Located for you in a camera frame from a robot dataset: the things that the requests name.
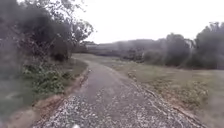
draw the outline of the overcast sky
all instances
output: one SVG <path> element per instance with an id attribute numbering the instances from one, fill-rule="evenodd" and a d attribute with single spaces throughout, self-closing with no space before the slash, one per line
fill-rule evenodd
<path id="1" fill-rule="evenodd" d="M 83 15 L 98 31 L 88 40 L 109 43 L 158 39 L 174 32 L 195 38 L 209 22 L 224 21 L 222 0 L 85 0 Z"/>

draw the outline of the road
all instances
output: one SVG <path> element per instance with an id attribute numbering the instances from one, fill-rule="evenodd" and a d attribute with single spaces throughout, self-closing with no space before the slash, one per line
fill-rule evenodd
<path id="1" fill-rule="evenodd" d="M 201 128 L 113 69 L 87 61 L 90 73 L 48 120 L 33 128 Z"/>

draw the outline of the grass verge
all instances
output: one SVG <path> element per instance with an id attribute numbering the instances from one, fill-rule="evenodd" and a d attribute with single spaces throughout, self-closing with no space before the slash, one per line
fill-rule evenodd
<path id="1" fill-rule="evenodd" d="M 66 62 L 47 60 L 43 63 L 32 60 L 24 64 L 23 76 L 29 81 L 29 87 L 34 93 L 33 101 L 47 98 L 54 94 L 65 93 L 65 88 L 70 82 L 79 76 L 87 67 L 87 64 L 71 59 Z"/>

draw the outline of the foliage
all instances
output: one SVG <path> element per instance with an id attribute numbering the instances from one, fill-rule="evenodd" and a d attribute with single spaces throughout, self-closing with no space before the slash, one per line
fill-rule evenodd
<path id="1" fill-rule="evenodd" d="M 164 62 L 163 53 L 159 50 L 149 50 L 144 52 L 142 59 L 149 64 L 163 65 Z"/>
<path id="2" fill-rule="evenodd" d="M 74 53 L 87 53 L 87 47 L 84 44 L 79 44 L 74 47 L 73 51 Z"/>
<path id="3" fill-rule="evenodd" d="M 23 76 L 30 84 L 36 98 L 64 93 L 69 81 L 79 75 L 86 64 L 71 60 L 69 63 L 55 63 L 49 59 L 34 58 L 24 63 Z"/>
<path id="4" fill-rule="evenodd" d="M 190 54 L 189 45 L 182 35 L 170 34 L 166 38 L 165 64 L 179 66 Z"/>
<path id="5" fill-rule="evenodd" d="M 19 31 L 18 47 L 28 55 L 67 60 L 72 47 L 93 32 L 91 24 L 73 15 L 81 9 L 75 1 L 26 0 L 19 5 L 16 0 L 3 0 L 0 4 L 1 21 Z"/>
<path id="6" fill-rule="evenodd" d="M 82 44 L 84 44 L 84 45 L 96 45 L 94 43 L 94 41 L 82 41 Z"/>
<path id="7" fill-rule="evenodd" d="M 191 66 L 209 69 L 224 68 L 224 23 L 210 23 L 195 39 Z"/>

